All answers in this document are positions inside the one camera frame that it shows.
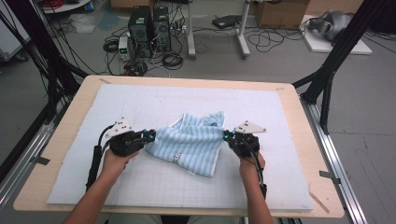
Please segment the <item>grid pattern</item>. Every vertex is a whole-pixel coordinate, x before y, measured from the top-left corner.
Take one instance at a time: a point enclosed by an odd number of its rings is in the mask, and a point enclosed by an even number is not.
[[[214,111],[224,111],[225,129],[230,130],[245,120],[267,129],[267,133],[258,133],[257,136],[267,161],[264,181],[269,188],[267,202],[270,209],[312,209],[289,128],[275,91],[124,85],[104,85],[99,90],[64,159],[48,203],[78,202],[84,193],[91,165],[91,148],[101,130],[109,123],[125,117],[134,130],[156,129],[169,126],[186,112],[200,117]],[[156,159],[142,150],[128,164],[111,190],[106,204],[246,208],[246,193],[238,167],[239,160],[225,143],[220,147],[213,178],[192,175],[183,168]]]

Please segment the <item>forearm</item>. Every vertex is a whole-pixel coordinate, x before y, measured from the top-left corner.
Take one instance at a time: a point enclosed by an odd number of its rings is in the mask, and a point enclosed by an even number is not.
[[[251,181],[244,182],[244,185],[247,192],[247,216],[249,224],[273,224],[273,218],[262,196],[259,183]]]
[[[99,176],[64,223],[95,223],[113,184],[114,180]]]

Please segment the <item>wooden table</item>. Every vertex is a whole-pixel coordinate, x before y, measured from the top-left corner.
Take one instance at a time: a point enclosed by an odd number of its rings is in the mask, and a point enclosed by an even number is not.
[[[37,164],[14,203],[23,211],[71,211],[73,206],[47,204],[52,186],[61,168],[64,156],[71,147],[78,128],[89,111],[96,93],[104,84],[150,85],[169,87],[197,87],[216,89],[277,91],[289,124],[305,179],[312,197],[314,210],[308,213],[273,212],[274,217],[342,217],[343,206],[330,178],[319,176],[328,169],[321,156],[317,141],[308,123],[300,99],[290,84],[260,83],[222,80],[155,78],[155,77],[107,77],[89,76],[82,83],[75,99],[67,109],[61,123],[50,139],[42,157],[50,159],[48,165]],[[152,208],[129,206],[105,206],[103,212],[141,213],[167,215],[218,215],[246,216],[246,210]]]

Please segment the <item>computer tower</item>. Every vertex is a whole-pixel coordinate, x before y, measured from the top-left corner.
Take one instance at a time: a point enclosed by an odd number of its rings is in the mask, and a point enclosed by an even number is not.
[[[128,22],[129,33],[136,41],[151,41],[154,38],[154,24],[150,8],[147,6],[134,7]]]
[[[163,50],[171,50],[171,33],[169,30],[168,7],[155,7],[152,12],[157,44]]]
[[[150,7],[134,7],[128,22],[128,29],[131,34],[134,56],[136,58],[150,58],[152,56],[151,49],[155,49],[155,43],[151,46],[155,33]]]

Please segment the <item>blue striped cloth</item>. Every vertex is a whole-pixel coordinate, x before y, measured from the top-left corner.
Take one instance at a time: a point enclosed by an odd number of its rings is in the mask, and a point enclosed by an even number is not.
[[[196,118],[184,114],[170,127],[156,131],[155,141],[146,145],[153,156],[206,177],[213,177],[222,138],[224,113]]]

